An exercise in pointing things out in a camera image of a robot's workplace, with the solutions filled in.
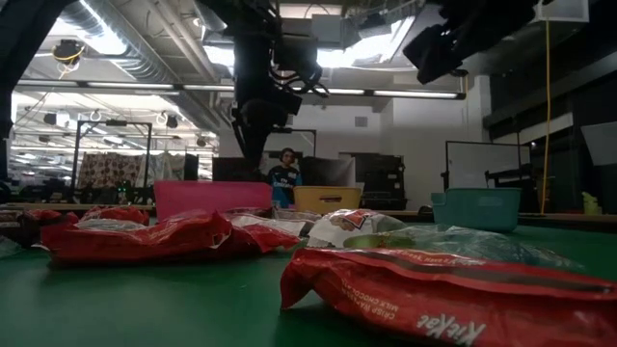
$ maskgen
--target green table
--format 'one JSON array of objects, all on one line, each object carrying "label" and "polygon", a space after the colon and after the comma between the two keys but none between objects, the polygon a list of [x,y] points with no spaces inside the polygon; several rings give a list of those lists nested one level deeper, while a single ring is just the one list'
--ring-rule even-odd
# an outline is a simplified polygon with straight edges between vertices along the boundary
[{"label": "green table", "polygon": [[[519,227],[513,237],[617,280],[617,236]],[[362,328],[313,293],[280,312],[288,260],[49,269],[43,252],[17,254],[0,260],[0,346],[409,345]]]}]

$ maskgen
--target teal basket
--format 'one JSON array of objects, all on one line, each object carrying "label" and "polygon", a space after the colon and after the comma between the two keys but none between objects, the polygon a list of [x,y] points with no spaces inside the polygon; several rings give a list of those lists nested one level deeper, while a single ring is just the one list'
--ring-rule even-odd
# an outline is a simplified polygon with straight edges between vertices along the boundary
[{"label": "teal basket", "polygon": [[510,232],[519,222],[521,189],[455,188],[431,196],[435,223]]}]

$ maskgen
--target person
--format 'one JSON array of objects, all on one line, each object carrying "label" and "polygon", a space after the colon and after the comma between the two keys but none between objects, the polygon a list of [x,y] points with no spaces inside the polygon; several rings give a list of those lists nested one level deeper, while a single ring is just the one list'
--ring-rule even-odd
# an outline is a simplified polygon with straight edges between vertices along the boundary
[{"label": "person", "polygon": [[292,167],[296,162],[296,152],[284,148],[279,157],[281,164],[268,173],[268,184],[272,186],[272,202],[276,207],[289,208],[295,203],[293,188],[302,185],[300,172]]}]

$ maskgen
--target pink bin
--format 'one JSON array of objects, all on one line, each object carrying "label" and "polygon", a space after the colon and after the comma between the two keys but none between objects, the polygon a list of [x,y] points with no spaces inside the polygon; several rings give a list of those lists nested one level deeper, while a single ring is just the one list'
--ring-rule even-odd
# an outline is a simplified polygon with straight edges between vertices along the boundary
[{"label": "pink bin", "polygon": [[232,208],[270,208],[272,187],[254,182],[154,182],[156,214],[162,221],[191,210],[225,212]]}]

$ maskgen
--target yellow basket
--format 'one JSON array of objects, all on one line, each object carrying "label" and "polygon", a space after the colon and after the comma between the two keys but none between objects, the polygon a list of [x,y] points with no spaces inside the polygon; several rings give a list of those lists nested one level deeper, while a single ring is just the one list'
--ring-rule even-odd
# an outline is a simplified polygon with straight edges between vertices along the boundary
[{"label": "yellow basket", "polygon": [[327,214],[339,209],[360,207],[362,190],[347,187],[295,187],[296,210]]}]

